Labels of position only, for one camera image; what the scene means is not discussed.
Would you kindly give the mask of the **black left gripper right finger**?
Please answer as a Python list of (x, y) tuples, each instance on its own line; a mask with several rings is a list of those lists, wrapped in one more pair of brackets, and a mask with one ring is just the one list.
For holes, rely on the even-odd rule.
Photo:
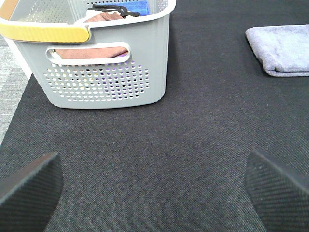
[(309, 230), (309, 178), (259, 151), (248, 155), (245, 187), (268, 232)]

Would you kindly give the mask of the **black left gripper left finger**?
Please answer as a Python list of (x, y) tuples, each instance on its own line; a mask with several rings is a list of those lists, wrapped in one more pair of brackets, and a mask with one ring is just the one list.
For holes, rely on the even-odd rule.
[(0, 183), (0, 230), (42, 232), (63, 190), (60, 155), (48, 153)]

